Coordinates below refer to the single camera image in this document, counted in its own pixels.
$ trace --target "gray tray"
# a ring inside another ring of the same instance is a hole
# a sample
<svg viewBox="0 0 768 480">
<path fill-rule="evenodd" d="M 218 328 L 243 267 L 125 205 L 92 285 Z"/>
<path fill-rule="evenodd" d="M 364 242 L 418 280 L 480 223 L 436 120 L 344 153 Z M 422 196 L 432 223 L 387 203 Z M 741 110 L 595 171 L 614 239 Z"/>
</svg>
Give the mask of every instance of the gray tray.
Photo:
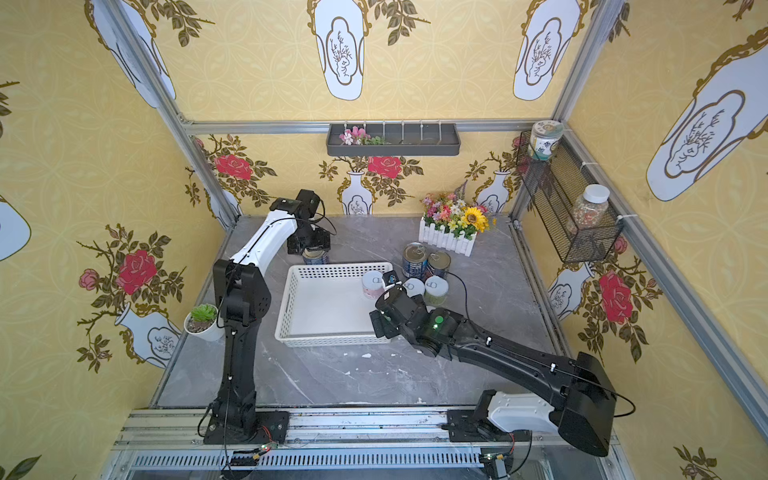
<svg viewBox="0 0 768 480">
<path fill-rule="evenodd" d="M 347 124 L 346 128 L 363 127 L 362 124 Z M 331 124 L 328 129 L 326 146 L 331 157 L 448 157 L 458 155 L 462 141 L 458 137 L 456 124 L 366 124 L 366 133 L 371 137 L 382 137 L 384 145 L 345 145 L 339 135 L 344 133 L 344 124 Z"/>
</svg>

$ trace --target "white plastic basket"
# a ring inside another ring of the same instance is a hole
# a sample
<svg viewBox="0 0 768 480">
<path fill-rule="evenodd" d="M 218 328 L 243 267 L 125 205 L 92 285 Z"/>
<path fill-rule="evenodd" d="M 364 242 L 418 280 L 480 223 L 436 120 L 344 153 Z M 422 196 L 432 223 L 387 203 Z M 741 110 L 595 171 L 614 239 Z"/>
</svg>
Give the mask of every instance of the white plastic basket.
<svg viewBox="0 0 768 480">
<path fill-rule="evenodd" d="M 376 338 L 362 293 L 362 275 L 392 270 L 390 262 L 294 265 L 288 270 L 275 338 L 287 346 L 388 343 Z"/>
</svg>

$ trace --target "white picket fence planter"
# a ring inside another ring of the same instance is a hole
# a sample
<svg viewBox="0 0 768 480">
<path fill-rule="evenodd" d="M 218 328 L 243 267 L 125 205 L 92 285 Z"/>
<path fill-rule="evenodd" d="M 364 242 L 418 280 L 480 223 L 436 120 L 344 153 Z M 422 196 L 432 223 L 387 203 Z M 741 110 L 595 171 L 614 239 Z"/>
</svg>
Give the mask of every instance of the white picket fence planter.
<svg viewBox="0 0 768 480">
<path fill-rule="evenodd" d="M 461 232 L 458 237 L 454 237 L 453 233 L 437 231 L 435 224 L 427 225 L 424 217 L 419 221 L 419 242 L 435 245 L 443 250 L 463 253 L 469 257 L 469 254 L 472 253 L 472 247 L 475 245 L 475 238 L 477 238 L 476 233 L 471 240 L 467 240 L 464 238 L 464 232 Z"/>
</svg>

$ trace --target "marble table surface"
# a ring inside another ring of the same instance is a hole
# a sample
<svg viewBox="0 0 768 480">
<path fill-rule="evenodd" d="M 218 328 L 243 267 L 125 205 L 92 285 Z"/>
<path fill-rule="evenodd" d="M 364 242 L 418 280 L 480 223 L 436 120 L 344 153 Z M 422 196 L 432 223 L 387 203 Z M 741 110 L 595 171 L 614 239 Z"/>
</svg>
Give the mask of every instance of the marble table surface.
<svg viewBox="0 0 768 480">
<path fill-rule="evenodd" d="M 332 217 L 339 234 L 331 237 L 331 263 L 385 260 L 402 269 L 402 248 L 417 240 L 416 217 Z M 262 217 L 242 217 L 224 257 L 237 252 L 263 222 Z M 478 236 L 470 257 L 451 253 L 450 270 L 469 290 L 469 317 L 486 329 L 531 348 L 553 353 L 531 287 L 525 278 L 507 219 Z M 322 406 L 372 405 L 470 405 L 485 389 L 509 393 L 525 390 L 477 366 L 419 353 L 402 337 L 389 344 L 290 348 L 274 338 L 286 275 L 299 256 L 285 247 L 272 260 L 266 283 L 272 306 L 263 318 L 253 376 L 261 405 Z M 464 290 L 454 277 L 444 307 L 464 312 Z M 213 303 L 213 286 L 205 301 Z M 159 407 L 201 407 L 214 400 L 221 381 L 223 339 L 217 343 L 187 337 L 178 353 Z"/>
</svg>

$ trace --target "wallpaper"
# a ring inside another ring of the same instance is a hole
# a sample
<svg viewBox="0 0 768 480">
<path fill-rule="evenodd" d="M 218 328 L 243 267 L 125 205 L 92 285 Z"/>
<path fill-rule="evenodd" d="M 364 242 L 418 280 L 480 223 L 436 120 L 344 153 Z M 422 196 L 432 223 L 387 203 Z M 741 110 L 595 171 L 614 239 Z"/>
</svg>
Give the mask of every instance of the wallpaper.
<svg viewBox="0 0 768 480">
<path fill-rule="evenodd" d="M 548 118 L 597 4 L 130 3 L 196 121 Z"/>
<path fill-rule="evenodd" d="M 570 124 L 768 381 L 768 3 L 650 0 L 628 27 Z"/>
<path fill-rule="evenodd" d="M 509 211 L 521 186 L 512 160 L 519 133 L 460 136 L 455 157 L 329 157 L 326 136 L 311 134 L 209 135 L 196 142 L 227 198 L 245 214 L 264 214 L 275 197 L 295 198 L 306 188 L 320 195 L 331 215 L 416 215 L 426 194 L 465 182 L 466 197 L 478 203 L 490 197 L 485 192 L 500 188 L 494 211 Z M 186 187 L 191 204 L 195 187 Z M 345 198 L 353 191 L 366 198 L 365 211 L 349 210 Z"/>
<path fill-rule="evenodd" d="M 83 2 L 3 2 L 0 23 L 0 465 L 88 480 L 223 231 L 188 207 L 186 160 Z"/>
<path fill-rule="evenodd" d="M 635 478 L 765 478 L 768 446 L 626 239 L 604 262 L 562 265 L 538 215 L 522 226 L 571 352 L 637 404 L 614 420 Z"/>
</svg>

